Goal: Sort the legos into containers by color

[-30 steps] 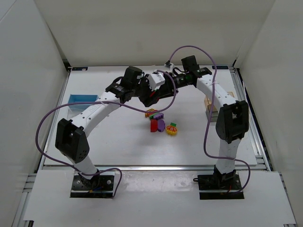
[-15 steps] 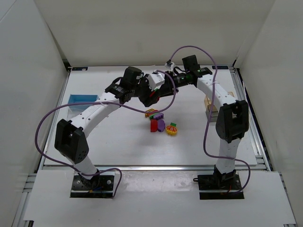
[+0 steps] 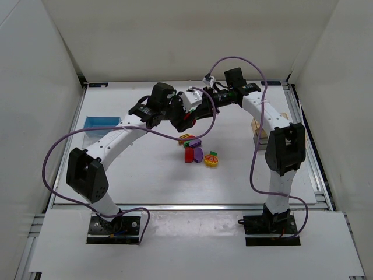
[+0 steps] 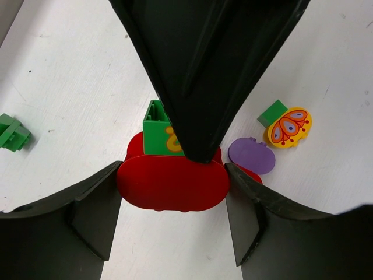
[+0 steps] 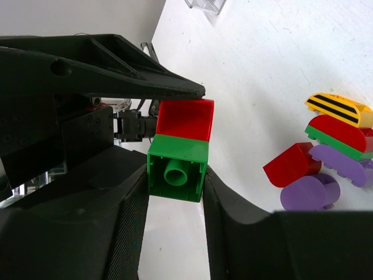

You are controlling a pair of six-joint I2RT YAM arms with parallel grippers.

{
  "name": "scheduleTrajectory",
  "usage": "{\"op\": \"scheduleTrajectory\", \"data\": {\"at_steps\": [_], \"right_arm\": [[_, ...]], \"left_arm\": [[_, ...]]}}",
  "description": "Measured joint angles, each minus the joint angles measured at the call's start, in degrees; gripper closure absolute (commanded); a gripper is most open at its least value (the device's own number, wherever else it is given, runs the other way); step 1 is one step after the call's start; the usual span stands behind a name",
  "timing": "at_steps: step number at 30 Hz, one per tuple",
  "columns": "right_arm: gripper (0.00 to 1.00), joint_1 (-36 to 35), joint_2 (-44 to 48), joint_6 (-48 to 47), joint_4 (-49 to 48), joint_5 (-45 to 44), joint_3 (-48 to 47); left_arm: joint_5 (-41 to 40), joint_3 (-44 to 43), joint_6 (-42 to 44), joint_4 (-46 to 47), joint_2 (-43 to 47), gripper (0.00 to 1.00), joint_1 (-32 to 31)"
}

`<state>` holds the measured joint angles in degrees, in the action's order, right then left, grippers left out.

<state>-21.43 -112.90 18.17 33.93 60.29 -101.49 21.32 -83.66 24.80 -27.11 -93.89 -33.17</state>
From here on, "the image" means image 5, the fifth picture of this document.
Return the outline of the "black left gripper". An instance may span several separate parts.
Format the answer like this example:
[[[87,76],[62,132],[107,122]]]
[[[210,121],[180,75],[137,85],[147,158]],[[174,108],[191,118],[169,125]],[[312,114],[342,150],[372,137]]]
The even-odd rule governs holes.
[[[7,98],[1,99],[1,200],[59,165],[72,169],[115,140],[154,137],[156,113],[143,116],[130,100],[112,107],[100,97],[204,95],[204,86],[172,73],[117,34],[2,36],[1,96]]]

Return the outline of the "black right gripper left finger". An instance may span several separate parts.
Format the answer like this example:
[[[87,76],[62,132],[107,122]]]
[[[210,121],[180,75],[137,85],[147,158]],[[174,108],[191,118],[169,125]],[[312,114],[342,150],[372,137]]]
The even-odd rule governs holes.
[[[2,279],[137,279],[146,156],[113,146],[1,209]]]

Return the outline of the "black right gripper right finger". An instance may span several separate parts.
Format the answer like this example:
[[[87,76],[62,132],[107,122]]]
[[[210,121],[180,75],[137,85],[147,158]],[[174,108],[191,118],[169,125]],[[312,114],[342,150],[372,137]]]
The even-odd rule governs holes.
[[[372,212],[267,212],[208,169],[211,279],[371,279]]]

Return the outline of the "red rounded lego brick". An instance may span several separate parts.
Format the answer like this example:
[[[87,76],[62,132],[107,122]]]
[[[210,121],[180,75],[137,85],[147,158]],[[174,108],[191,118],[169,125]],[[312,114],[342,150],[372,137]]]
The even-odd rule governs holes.
[[[209,142],[213,116],[213,100],[163,100],[156,134]]]

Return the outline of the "small green lego brick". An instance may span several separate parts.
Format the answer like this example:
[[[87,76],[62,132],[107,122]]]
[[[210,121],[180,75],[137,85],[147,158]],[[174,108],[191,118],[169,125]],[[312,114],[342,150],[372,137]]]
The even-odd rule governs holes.
[[[147,152],[149,194],[199,202],[209,158],[209,143],[157,134]]]

